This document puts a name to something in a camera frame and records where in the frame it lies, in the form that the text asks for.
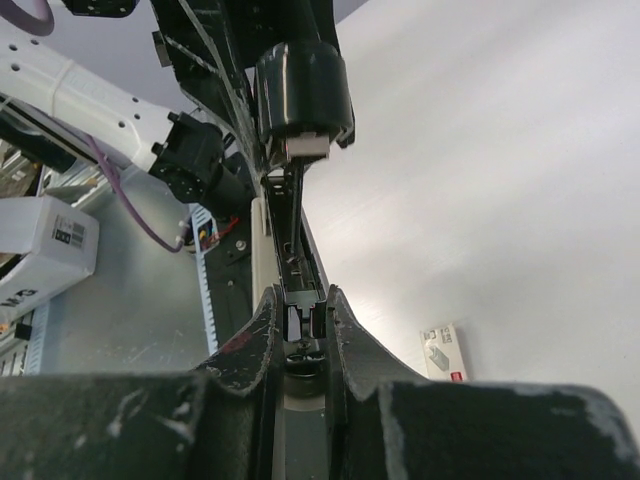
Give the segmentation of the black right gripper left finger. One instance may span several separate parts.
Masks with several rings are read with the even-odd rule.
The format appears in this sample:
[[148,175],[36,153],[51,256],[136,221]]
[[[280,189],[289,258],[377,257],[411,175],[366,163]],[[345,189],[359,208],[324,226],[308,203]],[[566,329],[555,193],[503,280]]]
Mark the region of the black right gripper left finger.
[[276,468],[278,291],[194,370],[8,377],[5,479],[269,479]]

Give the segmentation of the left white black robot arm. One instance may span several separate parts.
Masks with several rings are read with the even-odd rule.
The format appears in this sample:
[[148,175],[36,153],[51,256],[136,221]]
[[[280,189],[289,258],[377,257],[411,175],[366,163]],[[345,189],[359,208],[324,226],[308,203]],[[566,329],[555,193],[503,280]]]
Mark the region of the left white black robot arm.
[[128,93],[45,47],[48,2],[1,5],[1,92],[114,148],[185,203],[239,215],[258,191],[299,215],[304,174],[354,140],[329,1],[155,1],[160,46],[188,114]]

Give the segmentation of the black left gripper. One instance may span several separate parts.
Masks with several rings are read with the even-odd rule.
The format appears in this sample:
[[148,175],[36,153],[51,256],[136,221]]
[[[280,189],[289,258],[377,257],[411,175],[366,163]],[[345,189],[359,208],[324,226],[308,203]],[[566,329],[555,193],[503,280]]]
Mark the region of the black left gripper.
[[340,53],[329,1],[156,1],[152,9],[182,92],[208,115],[169,115],[151,173],[181,201],[242,210],[262,188],[254,81],[280,43],[320,41]]

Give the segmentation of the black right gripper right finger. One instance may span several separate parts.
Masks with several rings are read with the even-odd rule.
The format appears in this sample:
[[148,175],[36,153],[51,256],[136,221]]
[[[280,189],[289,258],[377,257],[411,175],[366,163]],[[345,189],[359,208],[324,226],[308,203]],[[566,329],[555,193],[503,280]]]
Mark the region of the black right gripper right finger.
[[430,381],[327,297],[326,397],[334,479],[635,479],[619,408],[575,385]]

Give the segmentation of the grey black stapler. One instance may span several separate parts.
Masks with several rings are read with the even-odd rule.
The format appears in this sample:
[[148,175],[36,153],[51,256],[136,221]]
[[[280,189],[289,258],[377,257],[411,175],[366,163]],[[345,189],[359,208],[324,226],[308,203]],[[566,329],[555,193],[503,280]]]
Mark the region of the grey black stapler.
[[343,460],[341,374],[329,337],[333,290],[322,278],[303,222],[305,171],[328,157],[332,142],[353,131],[346,67],[338,50],[320,41],[280,43],[256,64],[254,95],[264,207],[275,248],[278,281],[267,288],[251,325],[265,351],[260,370],[261,479],[286,471],[284,410],[299,410],[294,431],[303,467],[337,479]]

